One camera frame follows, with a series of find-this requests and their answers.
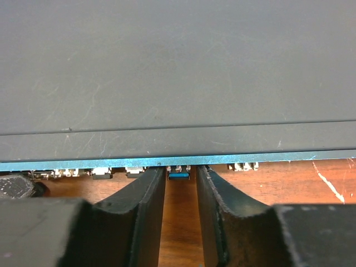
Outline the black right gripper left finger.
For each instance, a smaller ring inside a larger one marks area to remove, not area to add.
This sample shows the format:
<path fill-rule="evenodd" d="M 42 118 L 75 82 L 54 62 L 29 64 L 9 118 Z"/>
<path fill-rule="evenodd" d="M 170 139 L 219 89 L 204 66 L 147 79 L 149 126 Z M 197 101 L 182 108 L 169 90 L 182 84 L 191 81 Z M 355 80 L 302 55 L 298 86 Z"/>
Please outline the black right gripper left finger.
<path fill-rule="evenodd" d="M 166 171 L 113 195 L 1 200 L 2 266 L 157 266 Z"/>

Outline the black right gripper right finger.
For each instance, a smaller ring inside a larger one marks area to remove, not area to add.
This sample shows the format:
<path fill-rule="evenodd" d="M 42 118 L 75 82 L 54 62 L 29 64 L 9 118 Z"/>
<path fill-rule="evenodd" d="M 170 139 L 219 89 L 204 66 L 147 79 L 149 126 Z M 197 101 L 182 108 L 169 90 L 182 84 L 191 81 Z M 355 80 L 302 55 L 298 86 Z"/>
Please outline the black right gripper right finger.
<path fill-rule="evenodd" d="M 266 205 L 196 169 L 206 266 L 354 266 L 355 205 Z"/>

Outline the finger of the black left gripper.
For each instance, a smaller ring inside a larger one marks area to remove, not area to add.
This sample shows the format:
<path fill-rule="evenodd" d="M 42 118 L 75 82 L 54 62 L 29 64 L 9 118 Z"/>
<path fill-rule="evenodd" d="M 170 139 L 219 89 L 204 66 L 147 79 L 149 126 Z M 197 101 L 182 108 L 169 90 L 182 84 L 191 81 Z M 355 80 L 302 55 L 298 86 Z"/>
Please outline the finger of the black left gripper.
<path fill-rule="evenodd" d="M 41 197 L 45 193 L 45 184 L 34 182 L 22 174 L 1 176 L 1 199 Z"/>

